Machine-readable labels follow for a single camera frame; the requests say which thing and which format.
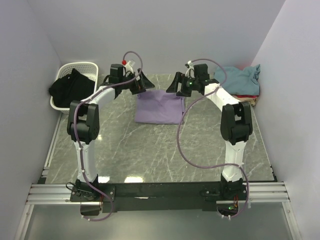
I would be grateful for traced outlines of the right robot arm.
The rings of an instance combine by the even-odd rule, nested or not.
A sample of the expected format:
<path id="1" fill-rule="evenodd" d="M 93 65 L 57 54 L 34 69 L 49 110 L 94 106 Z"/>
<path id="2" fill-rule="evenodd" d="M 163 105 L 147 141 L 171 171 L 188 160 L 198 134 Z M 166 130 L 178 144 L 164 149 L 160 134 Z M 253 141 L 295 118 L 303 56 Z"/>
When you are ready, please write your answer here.
<path id="1" fill-rule="evenodd" d="M 253 133 L 251 104 L 237 100 L 221 83 L 210 78 L 207 64 L 195 62 L 188 61 L 185 64 L 187 71 L 175 74 L 166 92 L 190 97 L 193 91 L 197 91 L 221 111 L 220 133 L 225 141 L 225 160 L 224 164 L 214 167 L 223 167 L 221 180 L 226 183 L 219 187 L 219 193 L 222 198 L 230 200 L 237 194 L 237 187 L 233 183 L 246 177 L 242 165 L 245 146 Z"/>

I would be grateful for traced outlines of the purple t shirt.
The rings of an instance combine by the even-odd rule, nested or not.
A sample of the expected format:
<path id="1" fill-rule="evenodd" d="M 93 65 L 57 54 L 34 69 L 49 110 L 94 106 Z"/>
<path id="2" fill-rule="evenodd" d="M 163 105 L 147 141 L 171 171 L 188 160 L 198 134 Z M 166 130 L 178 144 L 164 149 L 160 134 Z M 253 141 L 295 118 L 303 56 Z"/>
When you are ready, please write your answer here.
<path id="1" fill-rule="evenodd" d="M 137 95 L 134 121 L 142 124 L 177 125 L 185 112 L 185 98 L 164 90 Z"/>

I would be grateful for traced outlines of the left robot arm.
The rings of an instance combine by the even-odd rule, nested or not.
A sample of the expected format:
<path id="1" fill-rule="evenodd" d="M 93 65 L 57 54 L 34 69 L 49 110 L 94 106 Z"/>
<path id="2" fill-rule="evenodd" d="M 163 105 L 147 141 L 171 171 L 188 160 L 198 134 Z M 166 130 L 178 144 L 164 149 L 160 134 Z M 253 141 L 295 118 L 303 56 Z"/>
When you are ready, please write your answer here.
<path id="1" fill-rule="evenodd" d="M 130 90 L 136 95 L 154 87 L 142 69 L 134 72 L 129 63 L 112 64 L 109 75 L 97 91 L 81 101 L 70 103 L 67 133 L 74 143 L 78 165 L 77 179 L 72 189 L 74 195 L 94 201 L 102 194 L 94 154 L 95 140 L 100 131 L 100 108 L 115 100 L 123 90 Z"/>

